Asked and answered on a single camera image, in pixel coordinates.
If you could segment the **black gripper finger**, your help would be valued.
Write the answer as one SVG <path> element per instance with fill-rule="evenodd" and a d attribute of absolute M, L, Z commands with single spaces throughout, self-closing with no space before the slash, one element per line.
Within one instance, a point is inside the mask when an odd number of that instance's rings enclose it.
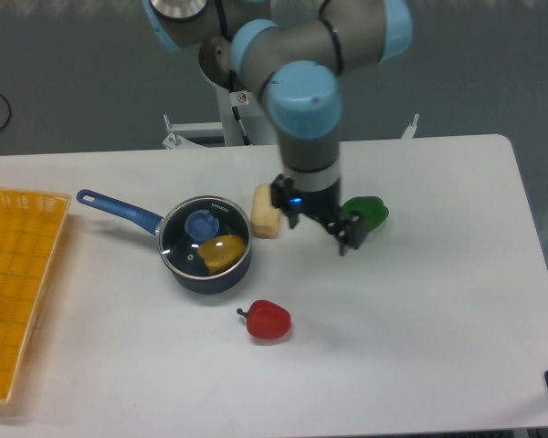
<path fill-rule="evenodd" d="M 357 250 L 365 239 L 365 220 L 360 212 L 337 212 L 323 222 L 325 230 L 332 235 L 344 256 L 350 249 Z"/>
<path fill-rule="evenodd" d="M 293 189 L 291 178 L 280 173 L 270 185 L 271 205 L 287 217 L 289 228 L 294 229 L 299 222 L 300 197 Z"/>

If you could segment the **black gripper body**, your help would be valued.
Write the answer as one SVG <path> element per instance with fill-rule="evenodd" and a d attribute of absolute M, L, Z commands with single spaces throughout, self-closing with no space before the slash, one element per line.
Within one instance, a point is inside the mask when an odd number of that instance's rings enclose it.
<path fill-rule="evenodd" d="M 295 193 L 300 197 L 300 215 L 304 215 L 320 224 L 331 219 L 340 212 L 341 181 L 337 180 L 329 187 L 318 192 L 304 192 L 298 190 L 293 183 Z"/>

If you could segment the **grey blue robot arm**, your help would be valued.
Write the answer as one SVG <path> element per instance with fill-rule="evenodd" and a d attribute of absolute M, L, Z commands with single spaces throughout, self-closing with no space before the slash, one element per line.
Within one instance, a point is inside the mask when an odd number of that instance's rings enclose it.
<path fill-rule="evenodd" d="M 147 1 L 158 36 L 177 47 L 214 38 L 229 44 L 228 69 L 257 100 L 276 132 L 282 173 L 271 202 L 295 226 L 320 224 L 341 250 L 367 236 L 364 215 L 340 203 L 338 77 L 405 52 L 413 22 L 404 1 L 323 1 L 316 17 L 285 28 L 267 1 Z"/>

